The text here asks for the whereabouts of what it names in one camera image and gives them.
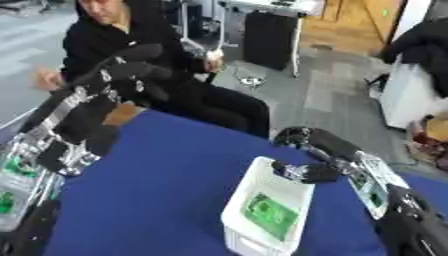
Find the black jacket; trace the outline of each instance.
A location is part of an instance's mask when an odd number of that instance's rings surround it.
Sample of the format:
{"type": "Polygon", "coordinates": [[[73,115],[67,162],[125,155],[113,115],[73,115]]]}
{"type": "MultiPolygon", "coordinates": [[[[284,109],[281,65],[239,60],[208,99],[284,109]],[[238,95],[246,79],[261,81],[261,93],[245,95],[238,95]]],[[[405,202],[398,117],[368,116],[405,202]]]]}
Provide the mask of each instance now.
{"type": "Polygon", "coordinates": [[[448,97],[448,19],[425,21],[404,33],[381,52],[392,64],[402,54],[402,63],[420,64],[433,78],[434,89],[448,97]]]}
{"type": "Polygon", "coordinates": [[[89,17],[77,3],[79,19],[68,30],[63,42],[66,51],[61,73],[67,82],[87,73],[109,56],[137,44],[159,43],[164,54],[153,64],[173,69],[175,75],[166,85],[171,88],[185,83],[192,73],[204,72],[203,61],[184,51],[180,37],[167,23],[153,1],[125,0],[131,11],[131,29],[126,34],[113,26],[104,26],[89,17]]]}

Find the robotic arm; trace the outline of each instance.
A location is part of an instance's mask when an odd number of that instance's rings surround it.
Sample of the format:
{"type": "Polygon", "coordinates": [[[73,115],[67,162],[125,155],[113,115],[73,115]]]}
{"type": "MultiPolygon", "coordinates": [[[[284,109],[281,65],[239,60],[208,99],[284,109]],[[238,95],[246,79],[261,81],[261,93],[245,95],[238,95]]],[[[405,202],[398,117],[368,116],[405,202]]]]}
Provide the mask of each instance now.
{"type": "MultiPolygon", "coordinates": [[[[104,157],[118,137],[106,116],[122,101],[161,92],[152,81],[171,71],[148,64],[160,45],[119,52],[54,92],[26,120],[0,156],[0,255],[40,255],[60,207],[66,177],[104,157]]],[[[153,98],[163,94],[152,95],[153,98]]]]}
{"type": "MultiPolygon", "coordinates": [[[[389,256],[448,255],[445,217],[380,158],[316,128],[287,128],[274,143],[302,148],[325,163],[325,172],[347,175],[389,256]]],[[[278,162],[273,167],[278,175],[302,181],[316,171],[278,162]]]]}

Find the blue table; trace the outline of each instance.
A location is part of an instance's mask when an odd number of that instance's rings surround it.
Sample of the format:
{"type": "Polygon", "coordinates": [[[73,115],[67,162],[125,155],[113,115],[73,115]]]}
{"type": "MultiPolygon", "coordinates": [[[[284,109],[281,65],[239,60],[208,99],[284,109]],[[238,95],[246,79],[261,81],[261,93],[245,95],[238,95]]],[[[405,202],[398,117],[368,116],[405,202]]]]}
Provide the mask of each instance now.
{"type": "MultiPolygon", "coordinates": [[[[122,129],[113,152],[71,180],[46,256],[232,255],[220,214],[260,155],[304,164],[302,152],[158,112],[122,129]]],[[[409,183],[448,212],[446,184],[409,183]]],[[[384,255],[346,180],[318,185],[299,254],[384,255]]]]}

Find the white basket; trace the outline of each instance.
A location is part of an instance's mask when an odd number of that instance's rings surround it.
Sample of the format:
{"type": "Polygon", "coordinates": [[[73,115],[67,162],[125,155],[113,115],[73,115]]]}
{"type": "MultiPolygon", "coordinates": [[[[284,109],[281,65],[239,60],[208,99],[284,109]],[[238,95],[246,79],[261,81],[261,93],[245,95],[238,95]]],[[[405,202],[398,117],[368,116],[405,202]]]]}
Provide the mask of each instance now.
{"type": "Polygon", "coordinates": [[[290,181],[273,173],[274,160],[256,158],[221,215],[227,247],[243,256],[289,256],[300,243],[314,185],[290,181]],[[242,209],[248,199],[263,193],[298,214],[284,242],[248,220],[242,209]]]}

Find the black pants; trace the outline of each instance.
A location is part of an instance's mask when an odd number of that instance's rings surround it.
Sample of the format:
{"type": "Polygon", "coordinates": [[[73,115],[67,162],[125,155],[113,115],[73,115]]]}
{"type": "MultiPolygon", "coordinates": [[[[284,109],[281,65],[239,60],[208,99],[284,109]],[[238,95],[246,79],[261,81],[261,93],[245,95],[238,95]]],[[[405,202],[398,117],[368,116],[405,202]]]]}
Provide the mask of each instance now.
{"type": "Polygon", "coordinates": [[[171,96],[168,103],[156,103],[154,108],[269,138],[269,108],[259,99],[198,80],[192,80],[171,96]]]}

